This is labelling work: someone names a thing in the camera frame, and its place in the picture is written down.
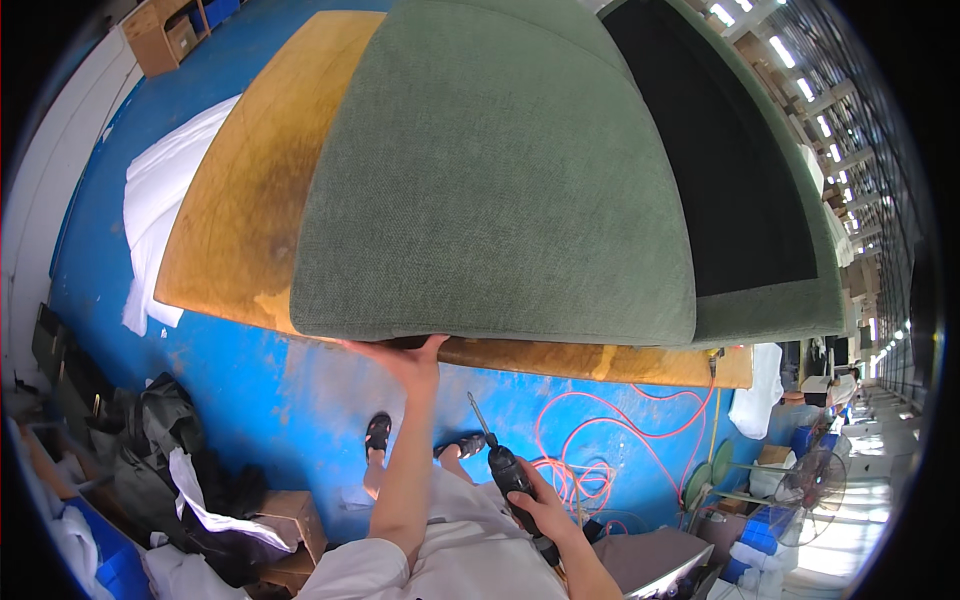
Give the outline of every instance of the white shirt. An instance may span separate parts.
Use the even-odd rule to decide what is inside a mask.
[[[853,375],[840,375],[839,379],[840,385],[831,386],[827,392],[829,398],[827,406],[843,404],[852,398],[853,393],[856,392],[856,379],[853,378]]]
[[[324,554],[297,598],[303,600],[565,599],[566,591],[533,543],[489,536],[469,521],[427,526],[410,573],[391,541],[352,541]]]
[[[506,516],[490,484],[472,486],[439,467],[429,523],[413,572],[391,541],[357,540],[324,553],[300,600],[560,600],[566,590]]]

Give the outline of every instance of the drill bit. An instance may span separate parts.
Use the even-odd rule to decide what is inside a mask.
[[[473,394],[470,392],[467,392],[467,400],[470,401],[470,406],[473,407],[473,412],[476,413],[477,418],[480,420],[480,426],[483,427],[483,435],[487,439],[487,445],[489,445],[491,448],[497,447],[496,436],[490,432],[487,422],[483,419],[483,415],[480,414],[480,407],[477,406],[476,400],[473,399]]]

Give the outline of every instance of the person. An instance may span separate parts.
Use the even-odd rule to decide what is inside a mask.
[[[528,511],[557,544],[565,586],[507,515],[503,496],[489,493],[492,484],[474,485],[460,466],[459,459],[477,449],[475,438],[440,446],[441,467],[432,464],[437,350],[447,337],[432,335],[421,348],[408,350],[341,342],[400,382],[407,394],[403,423],[384,468],[389,418],[381,414],[371,420],[364,440],[364,486],[375,498],[370,532],[326,552],[298,598],[622,598],[556,491],[530,463],[520,459],[537,498],[511,492],[510,501]]]
[[[820,408],[846,403],[859,386],[860,369],[852,367],[850,373],[828,378],[826,383],[823,379],[818,376],[808,377],[799,392],[784,392],[780,403],[809,404]]]

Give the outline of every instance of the cordless drill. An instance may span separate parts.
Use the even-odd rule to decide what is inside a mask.
[[[500,489],[504,499],[507,499],[507,494],[510,492],[524,492],[530,494],[536,500],[537,493],[534,492],[533,484],[530,483],[530,478],[527,477],[523,466],[517,461],[510,448],[500,444],[496,436],[491,433],[483,415],[480,414],[480,408],[473,400],[473,394],[467,392],[467,399],[470,401],[470,406],[473,407],[473,412],[480,420],[480,426],[483,427],[484,439],[490,447],[490,452],[487,454],[487,463],[490,465],[493,482]],[[534,545],[546,559],[547,564],[556,568],[560,564],[560,551],[557,549],[557,544],[540,532],[540,528],[537,527],[537,523],[530,513],[515,506],[509,499],[507,499],[507,504],[520,524],[523,525],[523,529],[533,536]]]

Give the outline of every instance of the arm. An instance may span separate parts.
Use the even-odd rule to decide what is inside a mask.
[[[533,484],[537,499],[523,492],[510,492],[508,498],[533,516],[537,526],[557,544],[566,571],[570,600],[620,600],[623,592],[600,563],[584,532],[570,519],[553,487],[527,461],[518,458]]]
[[[373,505],[368,538],[395,543],[406,555],[411,569],[426,533],[433,468],[433,419],[440,382],[437,350],[447,337],[432,335],[421,348],[414,350],[341,342],[382,365],[407,393],[403,423]]]

